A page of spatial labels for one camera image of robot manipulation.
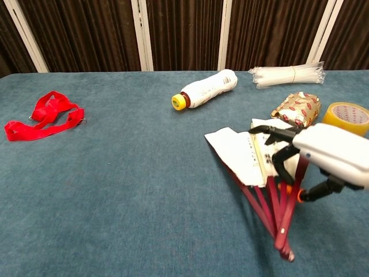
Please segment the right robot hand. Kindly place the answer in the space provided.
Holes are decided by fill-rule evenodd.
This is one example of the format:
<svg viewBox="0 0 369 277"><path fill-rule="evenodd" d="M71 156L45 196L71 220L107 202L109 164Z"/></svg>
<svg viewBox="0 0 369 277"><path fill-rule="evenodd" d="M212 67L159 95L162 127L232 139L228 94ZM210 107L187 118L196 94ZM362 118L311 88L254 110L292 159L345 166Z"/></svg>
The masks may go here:
<svg viewBox="0 0 369 277"><path fill-rule="evenodd" d="M265 145L284 141L285 147L272 155L272 164L283 181L291 185L293 177L284 162L295 156L316 165L327 179L310 190L300 190L300 202L315 201L340 193L344 187L368 189L368 139L326 123L309 127L280 129L270 125L253 126L249 133L268 134Z"/></svg>

